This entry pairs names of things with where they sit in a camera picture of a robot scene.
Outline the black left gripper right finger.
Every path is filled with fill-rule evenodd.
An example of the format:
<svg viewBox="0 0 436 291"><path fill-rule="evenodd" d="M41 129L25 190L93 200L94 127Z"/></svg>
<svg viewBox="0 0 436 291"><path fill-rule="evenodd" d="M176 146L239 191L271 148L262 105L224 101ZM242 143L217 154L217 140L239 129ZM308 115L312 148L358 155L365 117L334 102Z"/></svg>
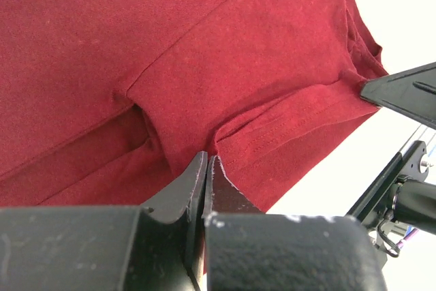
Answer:
<svg viewBox="0 0 436 291"><path fill-rule="evenodd" d="M208 164L204 203L209 290L385 290L373 244L351 216L268 215Z"/></svg>

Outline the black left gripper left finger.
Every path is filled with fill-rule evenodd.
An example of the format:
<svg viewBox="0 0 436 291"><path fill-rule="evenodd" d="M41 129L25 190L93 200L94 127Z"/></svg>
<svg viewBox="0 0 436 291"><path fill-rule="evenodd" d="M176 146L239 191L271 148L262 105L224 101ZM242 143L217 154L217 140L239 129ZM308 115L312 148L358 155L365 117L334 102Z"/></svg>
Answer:
<svg viewBox="0 0 436 291"><path fill-rule="evenodd" d="M199 290L208 156L138 206L1 210L2 290Z"/></svg>

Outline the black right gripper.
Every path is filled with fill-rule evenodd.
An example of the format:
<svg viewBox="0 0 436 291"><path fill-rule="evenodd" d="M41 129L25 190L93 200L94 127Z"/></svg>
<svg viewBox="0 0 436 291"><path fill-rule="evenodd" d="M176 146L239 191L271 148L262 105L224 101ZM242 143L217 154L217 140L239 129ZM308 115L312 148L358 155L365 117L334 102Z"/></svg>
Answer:
<svg viewBox="0 0 436 291"><path fill-rule="evenodd" d="M360 96L435 129L435 87L435 64L429 63L366 82ZM376 232L374 247L385 256L400 254L400 244L388 237L399 224L435 234L435 186L425 182L429 168L426 143L413 142L390 160L347 212Z"/></svg>

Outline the dark red t-shirt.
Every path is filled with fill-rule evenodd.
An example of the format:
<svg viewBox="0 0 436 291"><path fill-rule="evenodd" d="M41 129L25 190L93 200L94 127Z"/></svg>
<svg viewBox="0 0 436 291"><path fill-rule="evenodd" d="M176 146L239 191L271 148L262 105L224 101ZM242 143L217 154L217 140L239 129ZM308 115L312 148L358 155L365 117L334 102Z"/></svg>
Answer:
<svg viewBox="0 0 436 291"><path fill-rule="evenodd" d="M355 0L1 0L1 207L141 204L206 151L267 211L381 56Z"/></svg>

